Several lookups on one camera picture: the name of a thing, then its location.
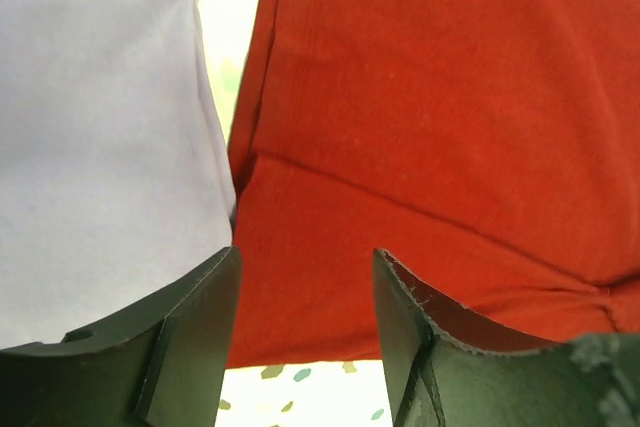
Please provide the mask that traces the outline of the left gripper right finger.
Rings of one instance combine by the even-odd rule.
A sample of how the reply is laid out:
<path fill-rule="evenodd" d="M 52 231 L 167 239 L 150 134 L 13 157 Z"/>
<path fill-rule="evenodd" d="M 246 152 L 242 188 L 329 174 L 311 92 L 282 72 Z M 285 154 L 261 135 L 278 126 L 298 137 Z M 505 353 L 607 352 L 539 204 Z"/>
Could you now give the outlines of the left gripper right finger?
<path fill-rule="evenodd" d="M 373 253 L 381 357 L 395 426 L 639 423 L 639 336 L 551 342 L 508 328 Z"/>

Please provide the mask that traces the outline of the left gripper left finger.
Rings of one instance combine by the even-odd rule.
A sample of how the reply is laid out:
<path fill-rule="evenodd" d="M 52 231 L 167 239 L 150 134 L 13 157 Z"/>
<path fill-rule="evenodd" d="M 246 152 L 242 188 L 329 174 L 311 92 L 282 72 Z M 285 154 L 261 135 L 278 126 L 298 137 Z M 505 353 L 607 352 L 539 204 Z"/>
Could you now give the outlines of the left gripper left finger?
<path fill-rule="evenodd" d="M 2 425 L 214 425 L 241 276 L 227 247 L 59 343 L 2 350 Z"/>

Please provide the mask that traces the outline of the red t shirt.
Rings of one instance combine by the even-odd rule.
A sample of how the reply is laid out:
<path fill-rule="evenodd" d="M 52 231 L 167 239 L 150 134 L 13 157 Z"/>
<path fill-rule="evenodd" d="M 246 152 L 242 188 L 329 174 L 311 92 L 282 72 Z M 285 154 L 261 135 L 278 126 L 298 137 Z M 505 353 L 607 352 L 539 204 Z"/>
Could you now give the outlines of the red t shirt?
<path fill-rule="evenodd" d="M 259 0 L 229 364 L 374 359 L 371 255 L 553 341 L 639 327 L 639 0 Z"/>

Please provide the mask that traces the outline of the folded lavender t shirt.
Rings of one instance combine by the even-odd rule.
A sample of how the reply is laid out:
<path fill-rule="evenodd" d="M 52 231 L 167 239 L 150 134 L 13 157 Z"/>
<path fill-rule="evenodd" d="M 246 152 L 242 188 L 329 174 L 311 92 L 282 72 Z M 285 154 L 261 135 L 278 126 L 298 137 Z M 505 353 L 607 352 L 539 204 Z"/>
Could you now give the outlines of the folded lavender t shirt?
<path fill-rule="evenodd" d="M 231 242 L 198 0 L 1 0 L 1 344 L 57 342 Z"/>

